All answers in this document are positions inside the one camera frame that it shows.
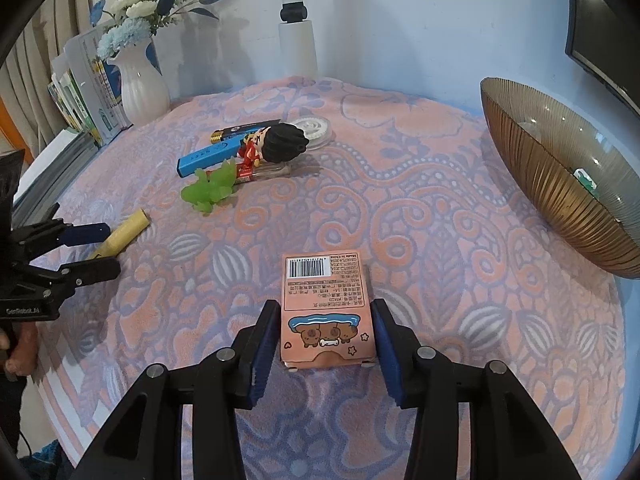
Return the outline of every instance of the white wall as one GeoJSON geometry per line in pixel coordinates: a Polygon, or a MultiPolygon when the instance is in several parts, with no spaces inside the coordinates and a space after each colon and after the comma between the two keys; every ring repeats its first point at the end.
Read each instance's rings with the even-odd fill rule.
{"type": "MultiPolygon", "coordinates": [[[[548,92],[599,127],[640,173],[640,120],[564,54],[568,0],[305,0],[320,71],[475,112],[486,76],[548,92]]],[[[156,45],[172,96],[282,75],[280,0],[223,0],[156,45]]]]}

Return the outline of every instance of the flower pattern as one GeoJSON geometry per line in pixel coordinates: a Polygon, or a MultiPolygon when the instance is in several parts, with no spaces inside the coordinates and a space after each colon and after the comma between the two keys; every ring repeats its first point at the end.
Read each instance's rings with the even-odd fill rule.
{"type": "MultiPolygon", "coordinates": [[[[420,341],[457,362],[508,363],[586,478],[612,449],[624,338],[613,277],[568,247],[524,198],[484,119],[337,80],[288,78],[194,98],[123,132],[60,200],[67,221],[151,227],[120,256],[118,280],[80,289],[42,326],[41,392],[76,462],[139,373],[199,362],[280,297],[282,255],[359,249],[373,294],[420,341]],[[176,160],[210,132],[317,114],[335,139],[290,177],[245,184],[204,217],[180,200],[176,160]]],[[[45,264],[86,257],[61,248],[45,264]]],[[[415,412],[379,368],[290,374],[274,362],[265,396],[238,413],[251,479],[397,479],[415,412]]],[[[468,410],[461,410],[468,440],[468,410]]],[[[190,465],[190,418],[183,459],[190,465]]],[[[468,478],[461,446],[459,476],[468,478]]]]}

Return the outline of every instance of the ribbed glass bowl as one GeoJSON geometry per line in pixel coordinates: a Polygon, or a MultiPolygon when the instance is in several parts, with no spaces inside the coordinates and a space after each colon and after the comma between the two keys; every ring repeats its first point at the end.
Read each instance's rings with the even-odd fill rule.
{"type": "Polygon", "coordinates": [[[546,94],[487,78],[482,107],[522,192],[569,245],[601,269],[640,278],[640,178],[594,126],[546,94]],[[582,168],[595,198],[574,177],[582,168]]]}

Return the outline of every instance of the television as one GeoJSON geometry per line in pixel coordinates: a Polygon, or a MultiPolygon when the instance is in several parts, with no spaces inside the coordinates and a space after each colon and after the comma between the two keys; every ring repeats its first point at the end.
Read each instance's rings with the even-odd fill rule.
{"type": "Polygon", "coordinates": [[[604,0],[570,0],[566,53],[640,117],[640,36],[604,0]]]}

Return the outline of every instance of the cartoon capybara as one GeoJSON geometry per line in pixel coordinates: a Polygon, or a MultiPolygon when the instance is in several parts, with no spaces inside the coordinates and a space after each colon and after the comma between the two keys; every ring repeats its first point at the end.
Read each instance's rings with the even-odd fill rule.
{"type": "Polygon", "coordinates": [[[318,346],[320,342],[320,324],[314,323],[311,325],[298,325],[295,329],[300,334],[302,342],[305,344],[305,348],[318,346]]]}
{"type": "Polygon", "coordinates": [[[338,341],[340,329],[337,325],[336,322],[322,323],[320,325],[320,339],[324,339],[325,341],[338,341]]]}
{"type": "Polygon", "coordinates": [[[358,327],[353,326],[351,323],[337,323],[337,329],[340,331],[340,341],[348,343],[356,337],[358,333],[358,327]]]}

